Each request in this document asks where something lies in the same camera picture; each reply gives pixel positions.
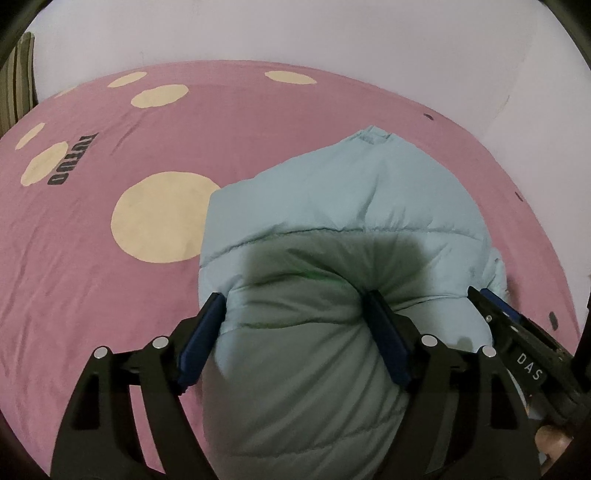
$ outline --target cream polka dot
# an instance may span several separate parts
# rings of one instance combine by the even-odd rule
[[[219,187],[196,173],[165,171],[128,188],[111,217],[115,242],[132,257],[171,263],[201,252],[209,197]]]
[[[22,174],[21,185],[28,187],[33,183],[43,180],[62,161],[67,152],[67,142],[56,143],[41,152],[31,160],[25,173]]]
[[[35,138],[35,136],[41,131],[43,130],[43,127],[45,126],[44,123],[40,123],[38,125],[35,125],[33,128],[31,128],[25,135],[24,137],[22,137],[18,143],[17,146],[14,147],[15,150],[20,150],[22,147],[24,147],[26,144],[28,144],[33,138]]]
[[[131,105],[137,108],[168,105],[187,95],[188,91],[186,85],[162,85],[137,94],[131,100]]]
[[[148,73],[147,72],[133,72],[128,75],[124,75],[119,77],[118,79],[114,80],[110,84],[107,85],[109,88],[117,88],[122,87],[123,85],[127,85],[128,83],[137,82],[139,79],[144,78]]]
[[[67,94],[68,92],[71,92],[71,91],[72,91],[73,89],[75,89],[75,88],[76,88],[76,85],[75,85],[75,86],[73,86],[73,87],[70,87],[70,88],[68,88],[67,90],[64,90],[63,92],[60,92],[60,93],[58,93],[58,94],[56,95],[56,98],[59,98],[59,97],[61,97],[62,95],[65,95],[65,94]]]
[[[265,75],[276,82],[295,83],[297,85],[316,83],[316,80],[312,77],[308,77],[302,73],[286,72],[285,70],[274,70],[272,72],[266,72]]]

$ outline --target quilted fabric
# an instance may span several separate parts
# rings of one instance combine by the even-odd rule
[[[218,475],[370,478],[408,398],[360,294],[377,289],[421,332],[476,351],[491,334],[469,286],[505,296],[477,205],[451,172],[379,128],[213,193],[199,298],[228,299],[203,374]]]

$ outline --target black mechanism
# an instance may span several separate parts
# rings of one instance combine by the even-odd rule
[[[421,335],[379,292],[362,298],[363,318],[392,381],[410,403],[375,480],[536,480],[535,430],[509,371],[546,421],[574,440],[544,479],[588,478],[589,351],[571,356],[550,335],[488,290],[468,297],[491,327],[494,347],[477,353]],[[97,348],[66,409],[51,466],[54,480],[216,480],[179,395],[195,384],[225,317],[212,294],[196,317],[138,351]],[[591,323],[583,335],[589,341]],[[146,466],[129,386],[140,385],[165,473]]]

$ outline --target metal screw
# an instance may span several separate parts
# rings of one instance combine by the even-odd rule
[[[164,348],[168,345],[168,338],[166,337],[158,337],[152,341],[152,346],[154,348]]]
[[[106,357],[107,353],[109,353],[109,349],[105,346],[100,346],[95,350],[95,353],[93,354],[95,356],[95,358],[97,359],[101,359]]]
[[[424,346],[436,346],[437,339],[433,335],[423,335],[423,337],[421,337],[421,343]]]
[[[482,353],[484,353],[488,358],[493,358],[496,355],[496,350],[491,346],[486,346],[482,349]]]

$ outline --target pink bedsheet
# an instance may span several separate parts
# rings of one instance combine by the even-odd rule
[[[123,251],[111,230],[122,194],[166,171],[196,173],[222,187],[372,124],[457,176],[502,252],[514,306],[549,331],[554,312],[553,335],[574,351],[579,329],[548,238],[490,153],[452,121],[377,87],[302,67],[203,61],[137,71],[146,75],[108,87],[124,75],[116,74],[48,99],[0,141],[0,409],[44,469],[94,348],[140,348],[197,311],[199,246],[180,248],[182,258],[192,258],[166,263]],[[276,71],[302,75],[268,73]],[[176,101],[160,105],[168,101],[162,91],[136,97],[163,85],[176,85],[164,95]],[[140,108],[146,105],[160,106]],[[72,162],[81,151],[72,170],[62,167],[68,176],[60,183],[59,161],[48,169],[52,155],[71,155]],[[198,185],[211,185],[199,178]],[[141,239],[141,231],[134,234]],[[204,444],[198,396],[195,388],[182,400]],[[145,418],[138,422],[148,463],[157,466]]]

